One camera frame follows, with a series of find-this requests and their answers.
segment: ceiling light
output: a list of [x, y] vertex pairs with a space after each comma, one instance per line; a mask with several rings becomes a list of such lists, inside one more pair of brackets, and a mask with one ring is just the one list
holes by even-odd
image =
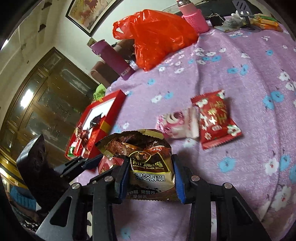
[[1, 48], [1, 50], [4, 48], [4, 46], [5, 46], [7, 43], [8, 43], [8, 39], [5, 40], [5, 42], [4, 42], [4, 44], [3, 44], [2, 48]]
[[29, 105], [29, 103], [31, 102], [32, 97], [33, 97], [33, 92], [31, 90], [27, 90], [27, 92], [23, 96], [22, 100], [20, 101], [20, 105], [23, 108], [26, 108]]

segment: purple floral blanket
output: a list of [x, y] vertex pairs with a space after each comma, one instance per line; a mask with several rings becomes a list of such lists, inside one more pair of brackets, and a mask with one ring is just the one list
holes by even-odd
[[[191, 106], [195, 95], [224, 89], [243, 137], [208, 150], [198, 140], [171, 139], [172, 152], [207, 182], [232, 183], [272, 240], [280, 240], [296, 220], [295, 66], [296, 47], [287, 31], [211, 29], [153, 70], [138, 69], [109, 87], [107, 94], [121, 89], [128, 96], [112, 133], [153, 129], [159, 114]], [[78, 181], [86, 184], [92, 176], [83, 173]], [[113, 207], [118, 240], [183, 241], [190, 208], [125, 200]], [[215, 232], [213, 209], [212, 240]]]

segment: wooden cabinet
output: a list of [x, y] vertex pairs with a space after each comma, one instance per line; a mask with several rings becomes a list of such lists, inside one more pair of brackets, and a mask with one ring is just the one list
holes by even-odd
[[15, 95], [1, 128], [0, 148], [16, 160], [31, 139], [43, 134], [49, 163], [66, 162], [67, 143], [97, 86], [53, 48]]

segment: metal cap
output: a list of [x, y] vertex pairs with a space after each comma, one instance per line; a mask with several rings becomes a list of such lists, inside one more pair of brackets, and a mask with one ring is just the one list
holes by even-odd
[[80, 183], [73, 183], [71, 187], [72, 187], [72, 189], [78, 189], [78, 188], [80, 188], [80, 186], [81, 186]]
[[191, 180], [197, 182], [200, 180], [200, 177], [199, 176], [192, 176]]
[[191, 1], [189, 1], [189, 0], [176, 0], [176, 1], [177, 1], [178, 7], [181, 7], [183, 5], [187, 5], [187, 4], [191, 3]]
[[111, 176], [106, 176], [106, 177], [104, 178], [104, 180], [105, 180], [105, 182], [111, 182], [111, 181], [113, 180], [113, 177], [111, 177]]
[[224, 187], [227, 188], [227, 189], [230, 189], [230, 188], [232, 188], [232, 184], [231, 183], [225, 183]]

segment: pink thermos cup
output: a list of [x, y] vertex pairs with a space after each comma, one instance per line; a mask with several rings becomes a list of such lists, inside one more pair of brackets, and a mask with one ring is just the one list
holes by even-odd
[[209, 31], [210, 27], [208, 26], [200, 9], [197, 9], [190, 0], [176, 1], [178, 3], [179, 10], [183, 13], [182, 18], [184, 18], [198, 34]]
[[135, 70], [113, 49], [104, 39], [91, 46], [92, 51], [108, 64], [124, 80], [135, 72]]

